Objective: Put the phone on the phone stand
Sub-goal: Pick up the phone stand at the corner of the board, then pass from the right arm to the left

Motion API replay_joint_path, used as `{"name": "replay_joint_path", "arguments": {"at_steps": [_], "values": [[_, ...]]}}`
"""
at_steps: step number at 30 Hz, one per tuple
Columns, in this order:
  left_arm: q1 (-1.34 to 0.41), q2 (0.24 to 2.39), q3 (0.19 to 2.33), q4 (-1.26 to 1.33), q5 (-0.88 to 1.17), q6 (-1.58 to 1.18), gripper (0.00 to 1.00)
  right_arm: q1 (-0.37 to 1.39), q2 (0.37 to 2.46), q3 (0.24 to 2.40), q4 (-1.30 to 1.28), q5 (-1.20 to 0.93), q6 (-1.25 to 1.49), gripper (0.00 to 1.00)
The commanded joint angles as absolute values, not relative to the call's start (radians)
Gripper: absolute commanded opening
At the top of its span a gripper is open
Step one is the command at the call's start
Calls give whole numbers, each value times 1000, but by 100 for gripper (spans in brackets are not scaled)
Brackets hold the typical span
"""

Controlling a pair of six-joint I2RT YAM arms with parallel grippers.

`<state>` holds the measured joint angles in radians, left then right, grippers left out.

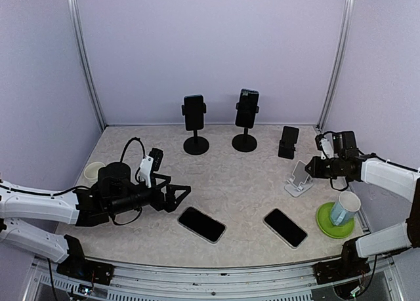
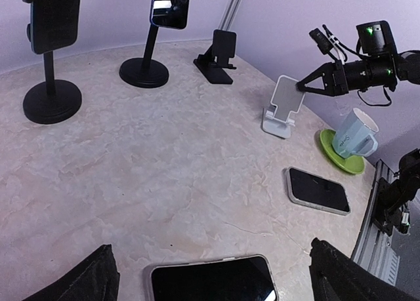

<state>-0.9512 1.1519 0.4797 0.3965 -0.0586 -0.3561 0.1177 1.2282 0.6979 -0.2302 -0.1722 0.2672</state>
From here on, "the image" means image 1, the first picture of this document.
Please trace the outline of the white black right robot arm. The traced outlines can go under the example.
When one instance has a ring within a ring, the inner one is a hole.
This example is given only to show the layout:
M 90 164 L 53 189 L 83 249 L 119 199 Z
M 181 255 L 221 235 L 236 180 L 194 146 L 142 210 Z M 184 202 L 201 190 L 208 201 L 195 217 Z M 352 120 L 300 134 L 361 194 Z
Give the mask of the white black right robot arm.
M 350 277 L 362 264 L 361 258 L 419 247 L 419 170 L 397 165 L 376 153 L 363 154 L 352 131 L 327 131 L 315 137 L 320 156 L 305 166 L 312 178 L 330 182 L 343 177 L 346 183 L 357 181 L 379 186 L 411 203 L 405 222 L 350 240 L 343 246 L 349 251 L 336 262 L 341 277 Z

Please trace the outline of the black folding phone stand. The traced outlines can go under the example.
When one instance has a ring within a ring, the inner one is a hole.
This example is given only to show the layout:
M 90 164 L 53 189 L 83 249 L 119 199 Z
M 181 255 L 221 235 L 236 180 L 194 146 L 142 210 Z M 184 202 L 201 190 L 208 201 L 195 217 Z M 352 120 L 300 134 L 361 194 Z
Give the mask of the black folding phone stand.
M 294 159 L 295 144 L 298 141 L 299 129 L 290 126 L 284 126 L 282 137 L 279 142 L 278 157 L 285 159 Z

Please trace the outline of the teal-edged black phone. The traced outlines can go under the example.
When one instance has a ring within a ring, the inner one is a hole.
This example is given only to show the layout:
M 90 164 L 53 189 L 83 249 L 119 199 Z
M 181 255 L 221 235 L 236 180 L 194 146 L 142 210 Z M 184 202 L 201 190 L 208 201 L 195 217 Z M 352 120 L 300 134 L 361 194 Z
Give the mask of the teal-edged black phone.
M 201 130 L 204 128 L 206 106 L 202 95 L 185 96 L 181 109 L 187 131 Z

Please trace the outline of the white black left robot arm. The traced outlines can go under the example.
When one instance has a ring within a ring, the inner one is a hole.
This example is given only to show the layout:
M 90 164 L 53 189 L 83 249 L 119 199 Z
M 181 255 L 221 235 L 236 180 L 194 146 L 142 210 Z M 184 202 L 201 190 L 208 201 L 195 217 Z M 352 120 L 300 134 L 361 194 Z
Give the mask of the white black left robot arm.
M 151 158 L 146 158 L 146 173 L 138 184 L 131 182 L 131 169 L 114 162 L 98 170 L 91 187 L 76 186 L 66 191 L 25 190 L 1 182 L 1 240 L 33 252 L 66 267 L 79 278 L 87 277 L 92 264 L 85 258 L 78 239 L 49 233 L 26 222 L 48 220 L 77 227 L 94 227 L 115 222 L 124 212 L 142 212 L 151 206 L 156 211 L 173 212 L 191 192 L 189 186 L 174 185 L 171 177 L 154 174 Z

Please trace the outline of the blue-edged black phone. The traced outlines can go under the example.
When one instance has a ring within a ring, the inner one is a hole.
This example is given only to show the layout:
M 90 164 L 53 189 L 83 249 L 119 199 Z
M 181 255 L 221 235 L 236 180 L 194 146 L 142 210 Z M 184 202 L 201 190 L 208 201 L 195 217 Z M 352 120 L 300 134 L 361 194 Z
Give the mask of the blue-edged black phone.
M 252 129 L 255 123 L 255 116 L 259 112 L 259 92 L 256 90 L 242 89 L 239 102 L 236 104 L 237 127 Z

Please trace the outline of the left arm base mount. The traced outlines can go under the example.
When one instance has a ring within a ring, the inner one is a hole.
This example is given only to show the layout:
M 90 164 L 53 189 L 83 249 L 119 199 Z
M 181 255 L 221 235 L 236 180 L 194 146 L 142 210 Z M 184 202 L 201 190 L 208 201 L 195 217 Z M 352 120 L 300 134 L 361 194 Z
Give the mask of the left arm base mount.
M 69 256 L 57 265 L 56 271 L 74 279 L 108 286 L 114 269 L 112 264 Z

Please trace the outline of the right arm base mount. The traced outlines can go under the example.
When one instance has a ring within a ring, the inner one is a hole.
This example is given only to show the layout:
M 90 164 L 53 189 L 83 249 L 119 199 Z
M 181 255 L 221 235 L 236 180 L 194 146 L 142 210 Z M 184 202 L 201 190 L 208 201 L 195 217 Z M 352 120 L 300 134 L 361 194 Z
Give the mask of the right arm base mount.
M 367 258 L 357 261 L 344 261 L 342 258 L 313 265 L 314 275 L 318 285 L 357 277 L 370 272 Z

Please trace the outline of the black round-base phone stand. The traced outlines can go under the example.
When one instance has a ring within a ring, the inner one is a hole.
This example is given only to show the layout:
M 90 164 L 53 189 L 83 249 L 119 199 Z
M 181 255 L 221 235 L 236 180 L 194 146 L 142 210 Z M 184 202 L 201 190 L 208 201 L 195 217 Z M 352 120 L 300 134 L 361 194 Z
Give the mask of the black round-base phone stand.
M 233 137 L 232 147 L 240 152 L 252 152 L 257 148 L 257 140 L 249 134 L 249 129 L 243 128 L 243 133 Z

